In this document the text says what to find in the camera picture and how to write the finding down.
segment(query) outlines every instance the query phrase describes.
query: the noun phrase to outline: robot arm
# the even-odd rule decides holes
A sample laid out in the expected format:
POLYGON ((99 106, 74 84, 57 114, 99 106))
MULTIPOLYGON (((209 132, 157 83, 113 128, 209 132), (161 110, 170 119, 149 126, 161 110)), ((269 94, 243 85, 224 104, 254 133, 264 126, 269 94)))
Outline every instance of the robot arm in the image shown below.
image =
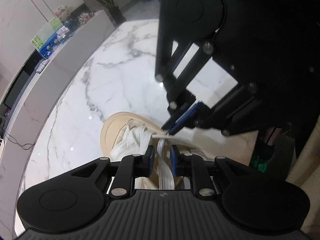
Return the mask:
POLYGON ((301 0, 162 0, 155 76, 171 115, 162 128, 216 128, 228 136, 299 123, 319 96, 319 31, 301 0), (176 78, 192 43, 199 49, 176 78), (189 109, 196 97, 186 87, 211 58, 238 85, 211 109, 189 109))

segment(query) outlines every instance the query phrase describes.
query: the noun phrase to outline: ribbed black plate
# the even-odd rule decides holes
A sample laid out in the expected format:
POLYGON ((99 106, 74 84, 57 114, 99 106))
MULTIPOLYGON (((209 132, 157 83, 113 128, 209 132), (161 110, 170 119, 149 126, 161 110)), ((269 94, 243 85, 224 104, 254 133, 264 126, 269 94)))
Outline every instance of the ribbed black plate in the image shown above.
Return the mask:
POLYGON ((194 240, 308 239, 294 231, 280 236, 246 232, 227 220, 213 201, 189 190, 137 190, 133 197, 111 202, 99 220, 78 231, 47 235, 27 230, 19 240, 194 240))

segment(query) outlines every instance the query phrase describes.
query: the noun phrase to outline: blue floral box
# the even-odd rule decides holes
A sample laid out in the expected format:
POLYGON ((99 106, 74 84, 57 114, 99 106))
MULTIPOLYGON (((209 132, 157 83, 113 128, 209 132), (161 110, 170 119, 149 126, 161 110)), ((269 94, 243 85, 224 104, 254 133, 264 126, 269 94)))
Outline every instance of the blue floral box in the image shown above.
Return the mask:
POLYGON ((58 40, 57 33, 54 33, 39 49, 39 53, 45 59, 48 59, 60 44, 61 42, 58 40))

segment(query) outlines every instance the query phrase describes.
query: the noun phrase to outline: black cable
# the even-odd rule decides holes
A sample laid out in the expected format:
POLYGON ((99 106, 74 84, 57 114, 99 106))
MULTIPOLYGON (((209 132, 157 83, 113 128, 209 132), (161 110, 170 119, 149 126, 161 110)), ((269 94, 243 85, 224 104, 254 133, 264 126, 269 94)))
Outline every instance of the black cable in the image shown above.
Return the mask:
POLYGON ((269 137, 268 137, 268 140, 266 141, 266 144, 268 144, 269 140, 271 139, 271 137, 273 136, 273 134, 275 133, 276 131, 276 127, 273 128, 272 132, 270 133, 269 137))
POLYGON ((7 131, 5 131, 5 130, 3 130, 3 129, 2 129, 1 131, 4 132, 4 135, 7 137, 8 141, 12 142, 13 144, 18 145, 19 147, 21 147, 21 148, 24 149, 25 151, 29 150, 32 146, 36 145, 36 143, 34 143, 34 144, 26 143, 26 144, 24 144, 24 145, 21 145, 20 143, 18 143, 18 141, 16 140, 16 138, 14 138, 12 135, 10 135, 7 131))

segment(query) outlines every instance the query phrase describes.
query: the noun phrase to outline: floor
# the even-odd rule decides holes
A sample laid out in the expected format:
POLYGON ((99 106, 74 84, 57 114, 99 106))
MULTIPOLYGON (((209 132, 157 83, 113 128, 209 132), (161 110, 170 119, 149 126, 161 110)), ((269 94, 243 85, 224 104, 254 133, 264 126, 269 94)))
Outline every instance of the floor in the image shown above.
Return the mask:
POLYGON ((158 19, 160 13, 160 2, 137 2, 129 10, 123 13, 127 21, 158 19))

